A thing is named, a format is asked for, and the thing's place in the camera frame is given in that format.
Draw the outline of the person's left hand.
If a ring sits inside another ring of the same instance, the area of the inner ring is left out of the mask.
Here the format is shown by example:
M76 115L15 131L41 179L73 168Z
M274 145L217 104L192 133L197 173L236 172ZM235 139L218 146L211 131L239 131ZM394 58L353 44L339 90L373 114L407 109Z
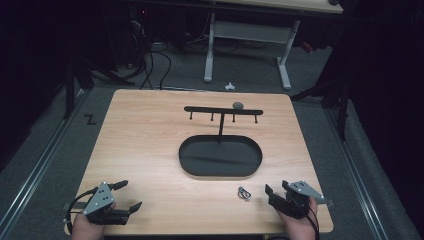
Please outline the person's left hand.
M71 240L102 240L105 230L105 225L90 223L80 212L74 218Z

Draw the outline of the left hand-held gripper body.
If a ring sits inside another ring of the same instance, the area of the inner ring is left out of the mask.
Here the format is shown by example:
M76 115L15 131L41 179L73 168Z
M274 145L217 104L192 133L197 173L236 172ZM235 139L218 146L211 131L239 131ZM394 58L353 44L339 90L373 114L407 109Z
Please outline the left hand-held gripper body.
M71 225L71 210L81 198L90 195L90 199L83 208L83 214L90 223L98 225L125 225L131 213L129 210L115 210L113 190L110 190L107 182L102 182L98 187L79 195L69 206L64 222Z

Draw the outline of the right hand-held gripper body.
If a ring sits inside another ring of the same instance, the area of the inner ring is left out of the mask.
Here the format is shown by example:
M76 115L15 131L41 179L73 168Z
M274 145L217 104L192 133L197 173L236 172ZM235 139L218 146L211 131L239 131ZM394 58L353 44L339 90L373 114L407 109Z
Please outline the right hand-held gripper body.
M285 197L274 193L274 196L268 196L268 204L276 210L295 219L302 219L308 215L310 197L314 198L318 205L329 204L330 200L312 188L305 181L289 183L289 190Z

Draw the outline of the person's right hand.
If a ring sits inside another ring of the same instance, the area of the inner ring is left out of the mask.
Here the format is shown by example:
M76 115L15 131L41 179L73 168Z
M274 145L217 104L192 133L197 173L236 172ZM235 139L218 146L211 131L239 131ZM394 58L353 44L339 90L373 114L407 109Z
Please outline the person's right hand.
M317 240L319 237L317 203L314 198L310 197L309 212L305 218L295 219L280 211L277 214L283 221L290 240Z

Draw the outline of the black metal stand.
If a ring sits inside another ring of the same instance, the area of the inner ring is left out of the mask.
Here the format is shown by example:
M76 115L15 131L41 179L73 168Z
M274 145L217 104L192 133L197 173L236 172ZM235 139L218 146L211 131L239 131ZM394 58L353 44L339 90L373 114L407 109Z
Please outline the black metal stand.
M323 108L337 108L336 129L341 140L345 141L349 87L350 78L346 75L345 69L341 66L337 66L336 63L328 61L317 83L313 87L291 96L291 100L299 101L309 96L321 96L321 106Z
M99 64L79 55L70 55L66 64L66 105L64 119L69 119L75 109L75 81L78 81L82 89L91 90L94 82L91 77L91 70L95 70L102 75L108 77L112 81L124 86L133 86L134 83L125 80Z

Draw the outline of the white-framed desk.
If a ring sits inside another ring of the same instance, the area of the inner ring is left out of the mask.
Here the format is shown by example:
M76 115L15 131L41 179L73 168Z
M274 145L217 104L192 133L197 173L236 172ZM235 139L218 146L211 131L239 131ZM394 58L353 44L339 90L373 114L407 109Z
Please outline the white-framed desk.
M253 7L256 10L287 10L289 13L312 13L339 15L343 8L338 0L210 0L211 7ZM289 21L288 26L271 26L256 23L239 23L231 20L217 20L215 14L209 15L208 52L205 62L204 81L213 79L214 41L216 38L247 40L263 43L282 44L285 46L282 55L276 58L282 86L291 89L287 73L286 61L295 40L300 18Z

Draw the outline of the metal floor rail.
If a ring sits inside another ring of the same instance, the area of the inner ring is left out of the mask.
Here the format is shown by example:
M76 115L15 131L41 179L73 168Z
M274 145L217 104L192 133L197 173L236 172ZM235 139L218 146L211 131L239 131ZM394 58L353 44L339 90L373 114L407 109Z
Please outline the metal floor rail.
M75 106L65 117L66 91L61 91L47 112L31 127L28 137L0 173L0 239L5 239L14 228L51 164L75 111L89 94L90 90L80 89L72 95Z
M351 180L351 185L355 191L362 212L369 225L374 240L388 240L388 235L377 213L375 204L370 197L370 194L364 184L364 181L355 164L353 155L348 147L348 144L343 140L338 132L337 120L332 110L325 110L324 114L329 122L332 132L337 139L338 145L342 151L343 159L347 167L347 172Z

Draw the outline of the black key rack with tray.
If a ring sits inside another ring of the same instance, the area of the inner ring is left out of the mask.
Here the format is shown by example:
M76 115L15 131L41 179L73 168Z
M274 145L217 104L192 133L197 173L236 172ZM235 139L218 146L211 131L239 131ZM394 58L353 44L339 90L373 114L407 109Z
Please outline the black key rack with tray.
M263 114L259 109L214 108L185 106L184 110L194 113L208 113L211 118L220 115L217 135L193 135L179 147L181 167L190 175L199 177L247 177L254 174L262 163L263 153L258 143L243 135L224 135L225 116L237 115L257 117Z

